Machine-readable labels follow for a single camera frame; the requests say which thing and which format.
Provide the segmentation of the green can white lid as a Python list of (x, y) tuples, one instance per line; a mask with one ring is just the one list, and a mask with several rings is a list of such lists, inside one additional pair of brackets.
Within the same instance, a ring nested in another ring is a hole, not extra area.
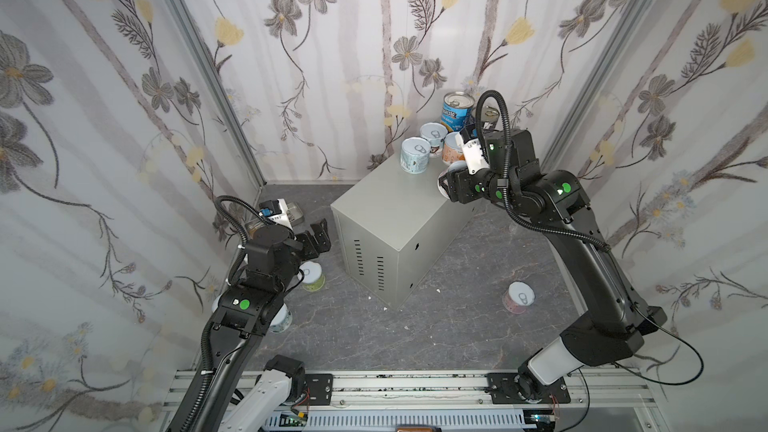
[(307, 292), (317, 292), (324, 287), (326, 277), (319, 263), (313, 261), (304, 262), (300, 270), (304, 273), (304, 280), (302, 282), (304, 290)]

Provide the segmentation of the orange can white lid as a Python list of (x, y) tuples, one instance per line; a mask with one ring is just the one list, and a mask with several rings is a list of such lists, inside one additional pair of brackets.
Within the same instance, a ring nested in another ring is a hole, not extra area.
[(442, 161), (446, 165), (464, 161), (464, 154), (460, 142), (459, 132), (450, 132), (443, 141)]

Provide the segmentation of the light teal can white lid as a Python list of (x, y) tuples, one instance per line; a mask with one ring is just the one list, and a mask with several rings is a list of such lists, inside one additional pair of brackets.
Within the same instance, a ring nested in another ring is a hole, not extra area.
[(413, 175), (424, 173), (428, 167), (431, 153), (430, 143), (422, 137), (410, 137), (401, 145), (401, 168)]

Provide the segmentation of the dark navy food can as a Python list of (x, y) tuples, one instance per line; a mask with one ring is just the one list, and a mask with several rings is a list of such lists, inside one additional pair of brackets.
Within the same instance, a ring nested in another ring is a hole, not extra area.
[(491, 105), (484, 105), (481, 113), (481, 125), (483, 131), (493, 131), (496, 129), (500, 119), (500, 111)]

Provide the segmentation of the blue soup can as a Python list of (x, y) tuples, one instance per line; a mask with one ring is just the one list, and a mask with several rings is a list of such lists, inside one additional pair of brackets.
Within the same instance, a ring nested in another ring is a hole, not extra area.
[(443, 99), (440, 123), (449, 132), (458, 132), (465, 126), (467, 117), (471, 114), (474, 106), (475, 99), (463, 91), (447, 93)]

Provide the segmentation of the pale pink can white lid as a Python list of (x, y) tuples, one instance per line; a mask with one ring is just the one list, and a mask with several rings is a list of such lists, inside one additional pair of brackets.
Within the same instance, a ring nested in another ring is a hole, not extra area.
[(524, 313), (535, 301), (535, 292), (524, 282), (512, 282), (502, 297), (505, 309), (512, 314)]

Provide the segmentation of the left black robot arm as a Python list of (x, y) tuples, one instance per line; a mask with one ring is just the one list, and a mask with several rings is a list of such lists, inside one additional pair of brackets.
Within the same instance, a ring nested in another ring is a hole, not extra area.
[(203, 328), (200, 362), (169, 431), (217, 431), (246, 366), (293, 290), (300, 266), (331, 249), (328, 222), (305, 232), (279, 223), (279, 202), (254, 208), (231, 195), (215, 198), (217, 212), (240, 236), (226, 288)]

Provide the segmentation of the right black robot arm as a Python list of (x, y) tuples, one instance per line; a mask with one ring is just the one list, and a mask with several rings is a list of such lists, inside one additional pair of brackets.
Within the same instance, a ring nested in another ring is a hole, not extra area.
[(664, 310), (649, 305), (631, 285), (604, 240), (579, 179), (565, 170), (543, 173), (532, 135), (512, 127), (502, 95), (483, 92), (475, 108), (493, 100), (502, 128), (481, 124), (460, 133), (466, 165), (439, 178), (449, 200), (485, 199), (501, 206), (517, 225), (543, 234), (563, 261), (584, 301), (585, 312), (559, 337), (528, 358), (504, 391), (523, 402), (554, 396), (565, 375), (584, 366), (620, 366), (645, 336), (662, 330)]

